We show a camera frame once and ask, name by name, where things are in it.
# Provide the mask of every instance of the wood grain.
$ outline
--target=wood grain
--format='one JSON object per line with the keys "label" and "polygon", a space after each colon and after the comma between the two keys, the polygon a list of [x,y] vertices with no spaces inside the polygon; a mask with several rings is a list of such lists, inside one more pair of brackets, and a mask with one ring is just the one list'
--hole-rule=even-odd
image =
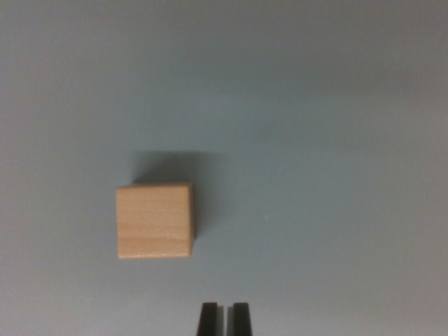
{"label": "wood grain", "polygon": [[117,189],[117,223],[119,258],[190,256],[194,242],[192,184]]}

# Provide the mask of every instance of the wooden cube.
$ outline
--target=wooden cube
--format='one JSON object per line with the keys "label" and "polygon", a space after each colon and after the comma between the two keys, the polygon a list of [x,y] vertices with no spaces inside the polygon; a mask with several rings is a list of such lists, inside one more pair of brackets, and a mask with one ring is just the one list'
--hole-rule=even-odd
{"label": "wooden cube", "polygon": [[118,257],[191,255],[194,242],[191,183],[137,184],[117,189]]}

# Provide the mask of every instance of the gray-blue background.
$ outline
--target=gray-blue background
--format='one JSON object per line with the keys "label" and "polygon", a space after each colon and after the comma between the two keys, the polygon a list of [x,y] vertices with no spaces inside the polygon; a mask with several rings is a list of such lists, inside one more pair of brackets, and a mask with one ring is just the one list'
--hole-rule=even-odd
{"label": "gray-blue background", "polygon": [[[1,3],[0,334],[446,335],[447,9]],[[192,258],[119,260],[115,189],[178,170]]]}

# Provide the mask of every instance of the table surface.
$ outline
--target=table surface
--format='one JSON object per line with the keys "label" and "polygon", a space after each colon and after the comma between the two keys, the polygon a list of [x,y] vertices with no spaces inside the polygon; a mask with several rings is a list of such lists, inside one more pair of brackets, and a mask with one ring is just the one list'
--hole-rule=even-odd
{"label": "table surface", "polygon": [[[446,335],[448,7],[0,5],[0,334]],[[188,179],[191,258],[116,188]]]}

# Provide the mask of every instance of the block top face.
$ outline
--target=block top face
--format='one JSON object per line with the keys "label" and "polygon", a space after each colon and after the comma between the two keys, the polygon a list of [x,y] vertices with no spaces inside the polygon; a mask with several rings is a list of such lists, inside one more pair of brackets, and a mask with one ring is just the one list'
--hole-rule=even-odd
{"label": "block top face", "polygon": [[192,184],[137,184],[117,189],[118,257],[190,256]]}

